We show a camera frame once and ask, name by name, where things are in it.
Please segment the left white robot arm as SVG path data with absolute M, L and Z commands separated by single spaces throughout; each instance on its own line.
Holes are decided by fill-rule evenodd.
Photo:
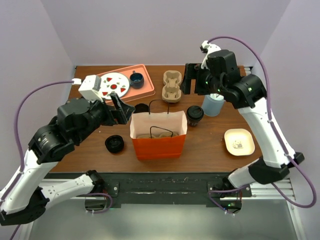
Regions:
M 73 152 L 100 126 L 125 125 L 135 108 L 116 93 L 113 105 L 83 97 L 68 100 L 57 109 L 49 124 L 41 127 L 28 144 L 22 161 L 8 185 L 0 192 L 0 224 L 23 225 L 38 219 L 46 210 L 70 198 L 99 196 L 105 182 L 95 170 L 58 185 L 40 187 L 40 182 L 67 154 Z

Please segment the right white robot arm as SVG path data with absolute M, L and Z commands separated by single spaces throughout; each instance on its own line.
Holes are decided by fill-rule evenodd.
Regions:
M 261 157 L 224 178 L 223 192 L 233 197 L 245 185 L 283 180 L 294 167 L 290 160 L 300 164 L 305 158 L 290 147 L 282 133 L 275 133 L 279 125 L 268 113 L 267 90 L 262 80 L 254 74 L 241 76 L 232 51 L 210 46 L 201 47 L 201 52 L 205 54 L 202 63 L 185 65 L 181 91 L 190 94 L 191 81 L 195 80 L 196 94 L 223 96 L 245 119 L 262 152 Z

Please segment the orange paper bag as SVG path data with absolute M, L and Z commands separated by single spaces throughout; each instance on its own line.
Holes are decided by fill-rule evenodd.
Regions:
M 130 138 L 139 161 L 179 158 L 187 136 L 188 123 L 183 110 L 171 112 L 167 104 L 165 112 L 152 112 L 152 100 L 148 111 L 134 113 L 130 122 Z

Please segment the single cardboard cup carrier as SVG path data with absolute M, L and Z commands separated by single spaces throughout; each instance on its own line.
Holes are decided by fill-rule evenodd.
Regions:
M 160 139 L 160 138 L 166 138 L 166 137 L 171 138 L 171 137 L 176 137 L 178 135 L 179 134 L 177 132 L 166 131 L 166 132 L 161 132 L 159 134 L 155 134 L 155 133 L 141 134 L 141 135 L 138 135 L 136 139 Z

